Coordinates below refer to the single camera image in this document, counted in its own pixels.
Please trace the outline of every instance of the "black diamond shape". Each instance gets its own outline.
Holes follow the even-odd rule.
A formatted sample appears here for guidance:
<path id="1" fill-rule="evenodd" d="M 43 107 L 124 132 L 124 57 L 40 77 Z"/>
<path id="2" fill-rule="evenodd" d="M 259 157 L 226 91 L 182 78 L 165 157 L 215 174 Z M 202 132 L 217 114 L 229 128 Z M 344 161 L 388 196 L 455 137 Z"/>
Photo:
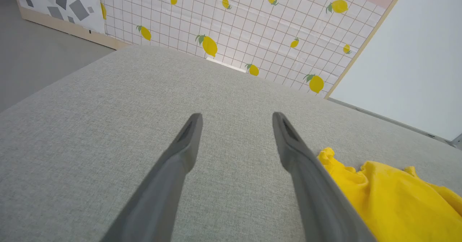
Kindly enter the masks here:
<path id="1" fill-rule="evenodd" d="M 56 4 L 58 4 L 64 10 L 66 10 L 66 3 L 67 3 L 67 0 L 56 0 Z"/>
<path id="2" fill-rule="evenodd" d="M 29 7 L 34 7 L 34 4 L 32 4 L 31 0 L 26 0 L 27 4 Z"/>

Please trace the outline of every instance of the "white paper with gray shapes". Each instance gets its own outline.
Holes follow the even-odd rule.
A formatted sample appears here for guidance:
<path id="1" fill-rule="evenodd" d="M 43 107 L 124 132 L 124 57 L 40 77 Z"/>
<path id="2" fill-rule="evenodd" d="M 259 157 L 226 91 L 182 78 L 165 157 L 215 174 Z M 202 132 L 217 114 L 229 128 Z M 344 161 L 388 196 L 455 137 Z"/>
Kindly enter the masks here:
<path id="1" fill-rule="evenodd" d="M 22 7 L 105 34 L 100 0 L 19 0 Z"/>

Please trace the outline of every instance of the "wooden frame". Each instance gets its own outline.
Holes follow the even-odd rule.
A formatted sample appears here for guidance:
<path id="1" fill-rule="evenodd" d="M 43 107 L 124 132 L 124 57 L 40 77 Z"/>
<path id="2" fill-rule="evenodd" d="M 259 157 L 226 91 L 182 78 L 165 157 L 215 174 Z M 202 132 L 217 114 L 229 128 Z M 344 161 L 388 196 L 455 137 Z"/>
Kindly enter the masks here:
<path id="1" fill-rule="evenodd" d="M 92 41 L 94 43 L 119 50 L 120 48 L 130 46 L 130 44 L 112 38 L 108 35 L 103 35 L 91 30 L 88 30 L 82 26 L 76 25 L 69 21 L 61 20 L 58 18 L 54 18 L 25 7 L 22 7 L 18 0 L 18 7 L 21 13 L 21 17 L 25 20 L 29 20 L 31 22 L 44 25 L 49 28 L 53 28 L 55 30 L 59 30 L 64 33 L 68 33 L 70 35 L 74 35 L 76 37 L 83 38 L 88 41 Z"/>
<path id="2" fill-rule="evenodd" d="M 345 74 L 348 72 L 348 70 L 351 68 L 351 66 L 353 65 L 353 63 L 356 61 L 356 59 L 358 59 L 358 56 L 361 55 L 361 53 L 363 52 L 364 48 L 367 46 L 367 44 L 369 43 L 369 41 L 371 40 L 371 38 L 374 36 L 374 34 L 377 32 L 377 30 L 380 28 L 380 26 L 382 25 L 383 21 L 387 18 L 388 14 L 390 13 L 390 11 L 395 7 L 395 4 L 398 0 L 393 0 L 390 5 L 388 6 L 388 8 L 385 10 L 385 13 L 383 14 L 383 16 L 380 18 L 380 20 L 378 21 L 377 25 L 374 27 L 374 29 L 372 30 L 372 32 L 369 34 L 369 36 L 367 37 L 366 41 L 364 41 L 363 45 L 361 46 L 361 48 L 359 48 L 358 52 L 355 54 L 355 56 L 353 57 L 353 59 L 351 60 L 351 62 L 348 64 L 348 66 L 345 68 L 345 70 L 343 71 L 343 73 L 340 75 L 340 77 L 338 78 L 338 80 L 335 82 L 335 84 L 332 86 L 332 88 L 330 88 L 330 91 L 326 94 L 326 96 L 324 97 L 324 99 L 328 99 L 328 97 L 330 96 L 330 94 L 332 94 L 332 92 L 334 91 L 334 89 L 337 87 L 337 85 L 339 84 L 340 81 L 342 81 L 343 77 L 345 76 Z"/>

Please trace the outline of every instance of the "white strip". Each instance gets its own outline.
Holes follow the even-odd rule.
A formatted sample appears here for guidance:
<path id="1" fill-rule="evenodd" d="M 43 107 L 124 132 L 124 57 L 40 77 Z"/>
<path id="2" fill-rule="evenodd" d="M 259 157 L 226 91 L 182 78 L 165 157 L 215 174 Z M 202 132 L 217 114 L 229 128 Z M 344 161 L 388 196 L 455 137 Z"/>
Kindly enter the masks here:
<path id="1" fill-rule="evenodd" d="M 228 65 L 228 64 L 226 64 L 226 63 L 222 63 L 221 61 L 214 60 L 214 59 L 212 59 L 212 58 L 210 58 L 210 57 L 207 57 L 207 60 L 212 61 L 212 62 L 214 62 L 214 63 L 219 63 L 219 64 L 221 64 L 221 65 L 223 65 L 223 66 L 229 67 L 229 68 L 234 69 L 234 70 L 236 70 L 236 71 L 247 72 L 247 71 L 244 70 L 244 69 L 237 68 L 236 66 L 230 66 L 230 65 Z"/>

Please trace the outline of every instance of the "white tiled backdrop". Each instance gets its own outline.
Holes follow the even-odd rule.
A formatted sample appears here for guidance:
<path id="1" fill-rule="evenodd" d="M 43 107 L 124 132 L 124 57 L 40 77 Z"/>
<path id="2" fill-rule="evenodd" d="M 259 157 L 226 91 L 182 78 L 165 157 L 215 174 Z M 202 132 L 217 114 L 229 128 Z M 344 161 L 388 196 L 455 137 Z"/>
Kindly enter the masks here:
<path id="1" fill-rule="evenodd" d="M 101 0 L 107 10 L 106 33 L 126 43 L 164 46 L 210 57 L 196 41 L 208 35 L 218 47 L 215 59 L 245 69 L 252 63 L 258 77 L 325 97 L 376 26 L 385 9 L 365 0 L 345 0 L 348 11 L 327 13 L 335 0 Z M 136 29 L 150 30 L 151 41 Z M 298 37 L 296 48 L 290 48 Z M 345 54 L 343 47 L 351 46 Z M 303 81 L 319 75 L 319 94 Z"/>

